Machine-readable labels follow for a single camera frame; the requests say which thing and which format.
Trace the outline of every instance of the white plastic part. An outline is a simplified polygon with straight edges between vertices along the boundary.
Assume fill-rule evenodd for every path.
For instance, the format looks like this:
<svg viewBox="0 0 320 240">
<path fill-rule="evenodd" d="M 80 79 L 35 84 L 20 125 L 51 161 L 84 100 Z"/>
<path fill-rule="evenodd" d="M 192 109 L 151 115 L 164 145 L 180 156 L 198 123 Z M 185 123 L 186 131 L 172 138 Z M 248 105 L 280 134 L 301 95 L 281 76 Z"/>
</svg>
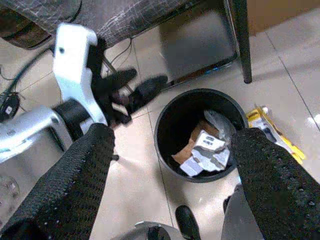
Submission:
<svg viewBox="0 0 320 240">
<path fill-rule="evenodd" d="M 77 24 L 61 23 L 56 35 L 53 72 L 63 101 L 78 101 L 95 123 L 108 125 L 91 89 L 92 72 L 86 67 L 89 47 L 97 44 L 94 31 Z"/>
</svg>

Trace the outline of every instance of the black trash can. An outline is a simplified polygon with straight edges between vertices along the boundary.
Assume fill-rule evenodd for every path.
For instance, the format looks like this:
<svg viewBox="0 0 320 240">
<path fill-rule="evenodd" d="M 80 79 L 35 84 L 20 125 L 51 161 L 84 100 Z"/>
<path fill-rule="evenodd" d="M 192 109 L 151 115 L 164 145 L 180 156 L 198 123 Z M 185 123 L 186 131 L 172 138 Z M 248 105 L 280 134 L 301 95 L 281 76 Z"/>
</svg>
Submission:
<svg viewBox="0 0 320 240">
<path fill-rule="evenodd" d="M 162 110 L 154 132 L 154 144 L 162 163 L 179 178 L 193 183 L 207 183 L 220 179 L 236 168 L 231 152 L 224 171 L 202 171 L 190 177 L 185 174 L 171 155 L 178 153 L 189 141 L 191 132 L 201 119 L 204 110 L 214 110 L 224 115 L 241 130 L 248 127 L 247 117 L 241 107 L 228 95 L 213 89 L 194 89 L 180 94 Z"/>
</svg>

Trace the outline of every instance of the black shoe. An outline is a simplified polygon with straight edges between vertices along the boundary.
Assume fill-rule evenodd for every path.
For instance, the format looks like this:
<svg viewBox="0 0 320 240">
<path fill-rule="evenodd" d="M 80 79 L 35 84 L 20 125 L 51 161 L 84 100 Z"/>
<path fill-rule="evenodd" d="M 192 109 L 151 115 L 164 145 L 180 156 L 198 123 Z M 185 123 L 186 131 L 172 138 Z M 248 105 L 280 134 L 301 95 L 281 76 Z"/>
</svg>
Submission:
<svg viewBox="0 0 320 240">
<path fill-rule="evenodd" d="M 179 206 L 175 210 L 175 218 L 183 238 L 201 240 L 197 221 L 189 207 Z"/>
</svg>

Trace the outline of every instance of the brown paper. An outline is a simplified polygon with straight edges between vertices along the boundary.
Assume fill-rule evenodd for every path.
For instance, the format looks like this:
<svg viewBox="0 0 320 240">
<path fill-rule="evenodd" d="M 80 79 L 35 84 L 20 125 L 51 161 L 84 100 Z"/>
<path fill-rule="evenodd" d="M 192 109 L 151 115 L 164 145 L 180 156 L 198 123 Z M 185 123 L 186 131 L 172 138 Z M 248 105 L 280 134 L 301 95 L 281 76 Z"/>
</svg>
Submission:
<svg viewBox="0 0 320 240">
<path fill-rule="evenodd" d="M 211 126 L 206 121 L 201 120 L 197 124 L 197 126 L 194 128 L 194 130 L 192 131 L 188 144 L 181 151 L 179 151 L 177 154 L 172 155 L 173 159 L 177 163 L 179 163 L 180 165 L 183 164 L 188 158 L 190 158 L 192 156 L 191 151 L 196 144 L 196 140 L 197 140 L 198 135 L 200 134 L 201 130 L 205 130 L 211 136 L 219 138 L 218 129 Z"/>
</svg>

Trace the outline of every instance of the black table leg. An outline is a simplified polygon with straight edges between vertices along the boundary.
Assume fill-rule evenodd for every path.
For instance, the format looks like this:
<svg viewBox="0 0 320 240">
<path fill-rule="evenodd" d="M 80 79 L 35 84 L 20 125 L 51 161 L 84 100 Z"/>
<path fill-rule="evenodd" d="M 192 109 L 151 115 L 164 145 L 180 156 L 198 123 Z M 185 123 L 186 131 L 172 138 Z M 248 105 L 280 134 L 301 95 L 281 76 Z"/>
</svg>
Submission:
<svg viewBox="0 0 320 240">
<path fill-rule="evenodd" d="M 247 0 L 232 0 L 244 82 L 252 82 Z"/>
</svg>

